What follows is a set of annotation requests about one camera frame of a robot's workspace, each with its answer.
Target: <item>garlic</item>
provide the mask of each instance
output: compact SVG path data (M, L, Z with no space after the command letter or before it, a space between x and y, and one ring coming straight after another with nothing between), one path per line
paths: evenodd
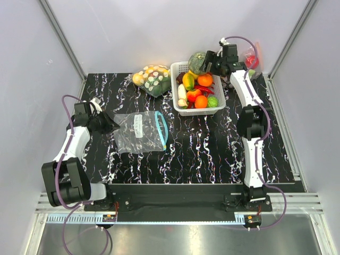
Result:
M187 102L186 102L186 100L184 100L183 98L182 99L179 99L178 100L178 106L180 106L180 107L187 107L188 106L188 104L187 104Z
M178 99L184 99L186 101L186 89L183 84L179 85L177 89Z

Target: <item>robotic arm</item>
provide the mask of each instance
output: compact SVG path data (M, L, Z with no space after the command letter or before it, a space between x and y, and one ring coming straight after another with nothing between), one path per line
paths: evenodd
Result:
M247 67L243 62L239 62L236 45L229 44L224 38L220 41L220 45L222 49L218 53L207 51L201 69L204 72L210 71L212 74L228 77L240 98L243 108L236 127L244 144L246 169L242 201L245 205L251 205L254 202L260 203L266 199L266 189L256 168L257 161L260 175L263 178L263 141L257 141L267 131L267 120L256 101L260 104L263 104L263 101L256 94L248 74L244 78Z
M72 116L74 133L71 133L71 127L68 125L66 139L59 154L52 162L43 164L41 168L48 201L54 207L61 205L55 185L56 168L69 143L70 136L73 136L72 143L62 159L58 176L61 198L67 205L87 200L94 201L100 205L113 203L109 186L101 183L90 183L80 163L85 146L94 132L106 134L120 128L101 109L99 103L99 99L94 98L90 102L74 104L75 114ZM61 182L66 176L69 176L69 181Z

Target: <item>green melon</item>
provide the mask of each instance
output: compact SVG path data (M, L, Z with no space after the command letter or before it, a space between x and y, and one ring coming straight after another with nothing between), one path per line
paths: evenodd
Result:
M205 58L206 58L205 52L196 52L195 54L193 54L188 62L189 70L197 75L205 74L205 72L202 72L200 70L201 66L204 63Z

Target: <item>clear plastic bag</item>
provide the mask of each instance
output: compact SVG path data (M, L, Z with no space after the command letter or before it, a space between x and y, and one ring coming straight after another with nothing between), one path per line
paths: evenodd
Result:
M145 66L132 75L132 82L153 97L159 97L171 88L170 70L164 65Z
M113 133L119 153L138 154L166 149L168 128L159 111L116 114L114 122L120 126Z
M251 80L256 79L264 69L260 44L256 42L255 47L258 52L258 60L255 62L255 65L249 71L249 78ZM250 67L253 61L255 61L255 51L253 47L248 48L241 54L240 61L244 62L247 68Z

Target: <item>floor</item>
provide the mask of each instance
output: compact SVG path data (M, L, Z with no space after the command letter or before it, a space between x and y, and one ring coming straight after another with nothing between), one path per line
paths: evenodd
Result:
M91 182L107 183L240 183L244 149L236 132L241 103L234 89L225 89L226 107L215 115L182 117L173 108L171 91L153 98L136 87L127 73L89 74L83 100L98 97L113 118L118 113L160 111L169 129L167 150L118 154L112 134L94 134L83 155ZM253 86L271 107L264 78ZM263 172L268 182L294 182L275 114L264 142Z
M273 215L263 215L264 225L273 221ZM67 225L65 240L73 254L93 255L103 250L106 238L99 230L77 237L90 227L92 225ZM116 225L109 232L113 248L109 252L109 245L105 254L321 255L308 215L286 215L278 226L250 233L241 226L218 225ZM46 224L37 254L66 254L61 233L62 224Z

